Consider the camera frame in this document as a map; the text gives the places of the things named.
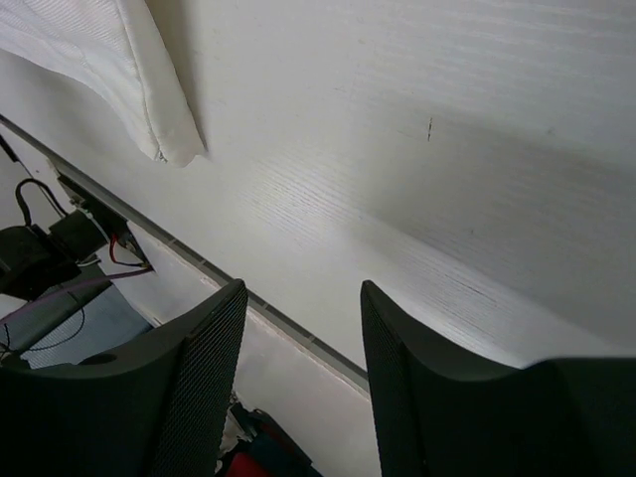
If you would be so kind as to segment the white fabric skirt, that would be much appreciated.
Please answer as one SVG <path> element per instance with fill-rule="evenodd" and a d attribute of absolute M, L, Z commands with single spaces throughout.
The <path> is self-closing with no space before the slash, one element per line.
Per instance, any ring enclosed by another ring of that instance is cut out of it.
<path fill-rule="evenodd" d="M 185 167 L 204 153 L 145 2 L 4 1 L 1 48 L 98 94 L 150 159 Z"/>

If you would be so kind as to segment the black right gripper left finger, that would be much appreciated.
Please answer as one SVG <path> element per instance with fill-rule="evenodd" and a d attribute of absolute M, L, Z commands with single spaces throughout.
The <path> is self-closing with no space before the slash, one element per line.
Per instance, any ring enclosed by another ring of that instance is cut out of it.
<path fill-rule="evenodd" d="M 5 476 L 211 476 L 248 296 L 198 306 L 78 364 L 1 371 Z"/>

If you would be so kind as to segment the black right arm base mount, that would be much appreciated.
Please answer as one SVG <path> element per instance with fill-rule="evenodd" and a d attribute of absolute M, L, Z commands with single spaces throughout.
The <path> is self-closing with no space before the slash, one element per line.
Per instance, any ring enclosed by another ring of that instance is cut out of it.
<path fill-rule="evenodd" d="M 78 277 L 82 266 L 104 246 L 113 263 L 130 267 L 134 273 L 152 267 L 137 250 L 135 262 L 118 260 L 115 247 L 132 238 L 124 217 L 70 178 L 63 176 L 60 182 L 74 193 L 73 212 L 65 211 L 51 188 L 40 180 L 24 179 L 14 190 L 24 224 L 1 231 L 1 292 L 5 295 L 34 301 L 53 286 Z M 42 189 L 61 214 L 46 230 L 35 224 L 23 195 L 29 184 Z"/>

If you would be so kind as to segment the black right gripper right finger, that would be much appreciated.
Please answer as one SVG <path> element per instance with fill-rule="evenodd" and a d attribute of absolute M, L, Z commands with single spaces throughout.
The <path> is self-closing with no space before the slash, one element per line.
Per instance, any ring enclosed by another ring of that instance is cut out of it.
<path fill-rule="evenodd" d="M 631 476 L 635 363 L 558 358 L 516 369 L 361 287 L 372 409 L 386 476 Z"/>

